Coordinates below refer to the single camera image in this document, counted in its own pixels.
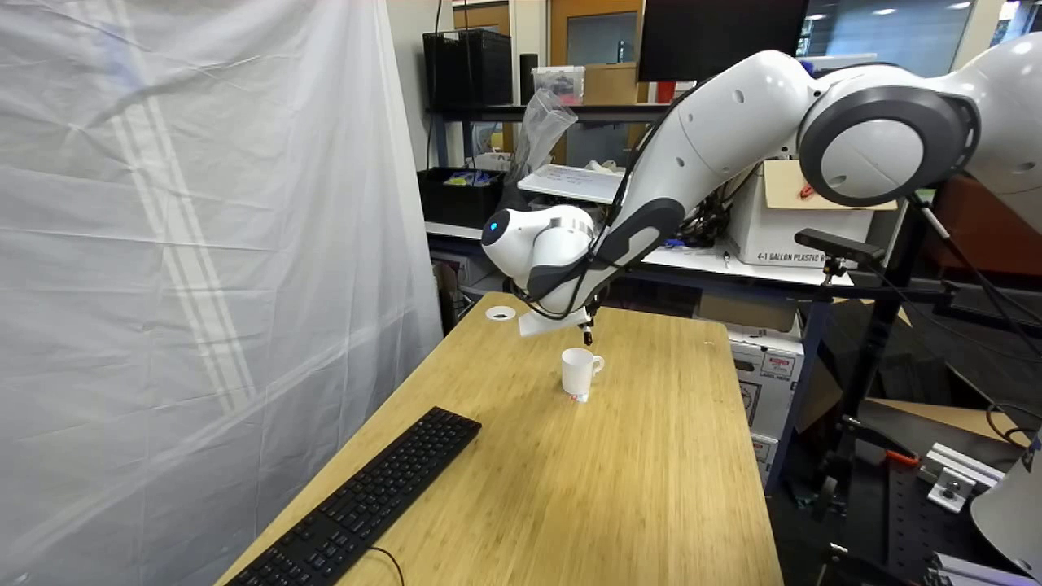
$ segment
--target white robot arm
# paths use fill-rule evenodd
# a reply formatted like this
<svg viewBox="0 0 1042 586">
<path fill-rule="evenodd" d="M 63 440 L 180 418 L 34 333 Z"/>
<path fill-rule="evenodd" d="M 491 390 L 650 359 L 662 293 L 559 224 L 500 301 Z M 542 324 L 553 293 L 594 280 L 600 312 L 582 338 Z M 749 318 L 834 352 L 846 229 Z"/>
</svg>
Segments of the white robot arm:
<svg viewBox="0 0 1042 586">
<path fill-rule="evenodd" d="M 886 203 L 971 168 L 1042 229 L 1042 35 L 996 45 L 943 77 L 892 66 L 809 77 L 792 54 L 749 54 L 670 107 L 604 229 L 568 205 L 497 211 L 480 248 L 535 312 L 577 324 L 600 288 L 792 136 L 806 183 L 840 205 Z"/>
</svg>

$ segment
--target computer monitor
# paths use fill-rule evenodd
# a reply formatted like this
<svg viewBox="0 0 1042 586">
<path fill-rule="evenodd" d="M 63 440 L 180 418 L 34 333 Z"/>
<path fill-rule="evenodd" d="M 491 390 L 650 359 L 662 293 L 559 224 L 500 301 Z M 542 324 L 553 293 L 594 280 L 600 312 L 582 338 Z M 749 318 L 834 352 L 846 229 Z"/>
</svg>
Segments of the computer monitor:
<svg viewBox="0 0 1042 586">
<path fill-rule="evenodd" d="M 793 54 L 806 0 L 649 0 L 641 83 L 706 83 L 753 51 Z"/>
</svg>

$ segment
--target wooden table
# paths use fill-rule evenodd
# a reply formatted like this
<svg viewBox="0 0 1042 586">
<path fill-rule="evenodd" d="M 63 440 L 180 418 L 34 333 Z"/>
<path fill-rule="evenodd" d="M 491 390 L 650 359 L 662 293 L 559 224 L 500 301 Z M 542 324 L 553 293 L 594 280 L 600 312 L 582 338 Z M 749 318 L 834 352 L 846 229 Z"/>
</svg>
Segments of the wooden table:
<svg viewBox="0 0 1042 586">
<path fill-rule="evenodd" d="M 235 578 L 430 407 L 480 419 L 378 541 L 404 584 L 780 584 L 749 422 L 717 324 L 602 308 L 590 404 L 559 390 L 577 330 L 520 338 L 484 296 L 223 573 Z M 360 557 L 343 584 L 397 584 Z"/>
</svg>

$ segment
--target white curtain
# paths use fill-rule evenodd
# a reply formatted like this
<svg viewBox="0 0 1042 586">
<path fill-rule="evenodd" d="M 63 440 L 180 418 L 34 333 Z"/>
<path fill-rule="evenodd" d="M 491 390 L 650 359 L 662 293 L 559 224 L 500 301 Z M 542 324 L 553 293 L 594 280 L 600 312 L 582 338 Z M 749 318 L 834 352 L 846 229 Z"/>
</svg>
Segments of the white curtain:
<svg viewBox="0 0 1042 586">
<path fill-rule="evenodd" d="M 0 0 L 0 584 L 212 584 L 436 338 L 381 0 Z"/>
</svg>

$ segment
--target black cable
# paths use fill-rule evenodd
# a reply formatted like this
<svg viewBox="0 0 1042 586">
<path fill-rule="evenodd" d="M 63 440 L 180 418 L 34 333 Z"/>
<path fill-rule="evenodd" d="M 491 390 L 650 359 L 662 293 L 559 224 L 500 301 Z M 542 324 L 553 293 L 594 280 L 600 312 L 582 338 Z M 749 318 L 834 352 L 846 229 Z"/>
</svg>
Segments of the black cable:
<svg viewBox="0 0 1042 586">
<path fill-rule="evenodd" d="M 954 245 L 954 238 L 946 234 L 946 229 L 942 224 L 942 217 L 917 199 L 907 194 L 911 207 L 920 211 L 920 217 L 929 217 L 929 224 L 938 231 L 942 245 L 973 273 L 973 280 L 981 282 L 987 302 L 998 312 L 998 318 L 1014 333 L 1014 338 L 1029 347 L 1029 356 L 1042 359 L 1042 347 L 1019 330 L 1019 324 L 1005 312 L 1008 301 L 1004 296 L 1004 289 L 996 282 L 989 282 L 987 273 L 978 271 L 978 264 Z"/>
<path fill-rule="evenodd" d="M 436 0 L 436 10 L 433 10 L 433 25 L 430 25 L 430 33 L 436 33 L 436 28 L 442 25 L 442 6 L 445 6 L 445 0 Z"/>
<path fill-rule="evenodd" d="M 393 563 L 397 584 L 404 586 L 404 570 L 401 570 L 397 557 L 390 550 L 383 550 L 383 547 L 366 547 L 366 550 L 383 553 Z"/>
</svg>

